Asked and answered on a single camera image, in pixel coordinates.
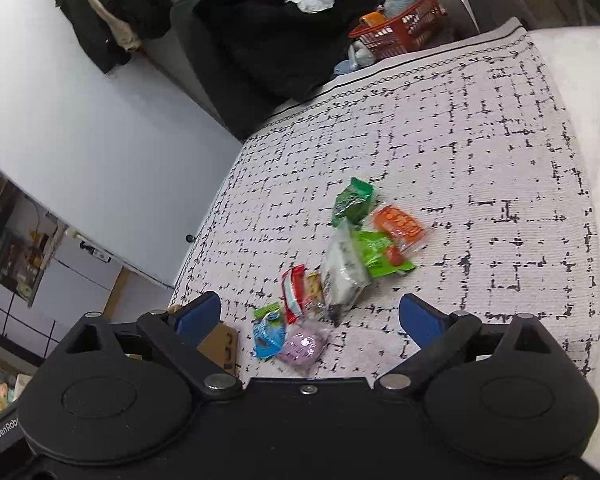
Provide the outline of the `blue snack packet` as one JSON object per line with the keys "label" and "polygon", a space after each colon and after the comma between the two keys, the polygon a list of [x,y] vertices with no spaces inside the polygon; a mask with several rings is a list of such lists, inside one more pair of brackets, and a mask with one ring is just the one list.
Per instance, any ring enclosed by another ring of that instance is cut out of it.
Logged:
{"label": "blue snack packet", "polygon": [[254,310],[252,323],[254,355],[266,360],[277,356],[286,338],[284,309],[278,302]]}

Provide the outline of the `light green snack packet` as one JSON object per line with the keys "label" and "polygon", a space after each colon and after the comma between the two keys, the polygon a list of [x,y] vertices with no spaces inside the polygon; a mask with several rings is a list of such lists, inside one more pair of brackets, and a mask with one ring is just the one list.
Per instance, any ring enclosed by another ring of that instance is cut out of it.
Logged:
{"label": "light green snack packet", "polygon": [[405,258],[393,240],[384,233],[354,231],[352,242],[371,278],[384,278],[416,269],[414,263]]}

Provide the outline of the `white clear snack bag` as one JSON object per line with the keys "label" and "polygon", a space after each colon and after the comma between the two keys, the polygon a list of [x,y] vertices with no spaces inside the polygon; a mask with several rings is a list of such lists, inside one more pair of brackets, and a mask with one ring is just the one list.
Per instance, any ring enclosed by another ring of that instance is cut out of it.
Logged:
{"label": "white clear snack bag", "polygon": [[370,276],[355,249],[352,233],[350,222],[342,219],[332,234],[320,266],[327,315],[335,326],[342,322],[370,284]]}

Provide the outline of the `orange candy packet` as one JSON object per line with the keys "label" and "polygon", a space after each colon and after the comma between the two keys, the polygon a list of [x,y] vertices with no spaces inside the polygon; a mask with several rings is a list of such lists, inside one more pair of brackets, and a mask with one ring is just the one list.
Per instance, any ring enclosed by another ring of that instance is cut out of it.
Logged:
{"label": "orange candy packet", "polygon": [[426,229],[410,214],[400,207],[381,205],[372,213],[374,228],[391,238],[398,251],[406,255],[422,242]]}

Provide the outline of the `red teal snack packet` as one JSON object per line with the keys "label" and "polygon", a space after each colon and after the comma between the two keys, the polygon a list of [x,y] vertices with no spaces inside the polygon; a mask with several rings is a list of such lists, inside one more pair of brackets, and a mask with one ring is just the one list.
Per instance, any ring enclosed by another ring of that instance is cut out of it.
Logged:
{"label": "red teal snack packet", "polygon": [[306,313],[304,305],[304,274],[306,266],[291,266],[282,276],[282,291],[285,318],[288,325],[294,324]]}

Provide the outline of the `purple candy packet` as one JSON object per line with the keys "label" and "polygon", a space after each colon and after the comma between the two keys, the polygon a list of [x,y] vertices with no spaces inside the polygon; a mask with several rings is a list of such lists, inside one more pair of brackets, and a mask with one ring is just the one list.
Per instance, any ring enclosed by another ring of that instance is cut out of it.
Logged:
{"label": "purple candy packet", "polygon": [[303,375],[321,359],[329,340],[329,330],[315,322],[294,323],[286,331],[276,359]]}

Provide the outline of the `dark green snack packet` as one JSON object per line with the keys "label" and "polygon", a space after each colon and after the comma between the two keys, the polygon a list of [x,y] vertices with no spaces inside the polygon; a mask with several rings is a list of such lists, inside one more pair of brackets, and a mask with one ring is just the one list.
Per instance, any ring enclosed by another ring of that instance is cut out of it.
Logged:
{"label": "dark green snack packet", "polygon": [[349,185],[337,195],[332,207],[332,226],[336,228],[343,220],[352,226],[359,226],[370,213],[373,197],[373,185],[351,178]]}

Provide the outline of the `brown cardboard box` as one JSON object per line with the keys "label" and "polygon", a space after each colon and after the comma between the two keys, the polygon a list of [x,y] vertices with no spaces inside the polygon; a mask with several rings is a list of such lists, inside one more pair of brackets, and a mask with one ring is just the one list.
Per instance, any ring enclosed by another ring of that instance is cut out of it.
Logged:
{"label": "brown cardboard box", "polygon": [[214,300],[194,306],[176,304],[166,310],[175,333],[222,371],[236,376],[237,332],[220,321],[220,304]]}

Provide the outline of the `patterned white bed blanket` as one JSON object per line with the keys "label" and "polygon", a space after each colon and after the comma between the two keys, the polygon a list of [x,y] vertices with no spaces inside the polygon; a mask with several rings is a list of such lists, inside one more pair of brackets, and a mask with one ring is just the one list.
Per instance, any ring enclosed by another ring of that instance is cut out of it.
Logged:
{"label": "patterned white bed blanket", "polygon": [[183,264],[172,300],[220,296],[242,379],[287,373],[254,356],[254,309],[295,263],[318,266],[352,178],[426,229],[415,270],[371,284],[329,334],[317,377],[375,379],[414,353],[398,304],[505,323],[535,315],[584,374],[600,341],[593,204],[569,116],[516,20],[389,58],[276,113],[240,150]]}

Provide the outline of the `black coat on chair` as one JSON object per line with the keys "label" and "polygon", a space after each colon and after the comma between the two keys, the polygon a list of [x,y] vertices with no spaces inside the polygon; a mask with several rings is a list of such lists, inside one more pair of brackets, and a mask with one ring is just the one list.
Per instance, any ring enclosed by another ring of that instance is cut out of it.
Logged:
{"label": "black coat on chair", "polygon": [[220,122],[243,141],[330,81],[350,32],[380,2],[335,0],[307,14],[285,0],[180,0],[171,24]]}

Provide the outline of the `orange laundry basket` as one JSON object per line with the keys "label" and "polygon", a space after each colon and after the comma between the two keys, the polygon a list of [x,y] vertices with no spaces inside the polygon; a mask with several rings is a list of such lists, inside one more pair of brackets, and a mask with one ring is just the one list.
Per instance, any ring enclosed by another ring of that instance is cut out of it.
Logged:
{"label": "orange laundry basket", "polygon": [[378,60],[422,50],[442,31],[445,13],[438,0],[417,0],[394,18],[370,26],[359,24],[349,38]]}

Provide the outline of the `hanging dark clothes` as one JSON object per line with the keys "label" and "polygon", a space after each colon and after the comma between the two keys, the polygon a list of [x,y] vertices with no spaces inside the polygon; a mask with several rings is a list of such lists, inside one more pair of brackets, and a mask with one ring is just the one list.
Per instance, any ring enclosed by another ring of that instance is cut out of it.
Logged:
{"label": "hanging dark clothes", "polygon": [[171,29],[171,0],[55,0],[87,57],[104,74],[129,63],[145,40]]}

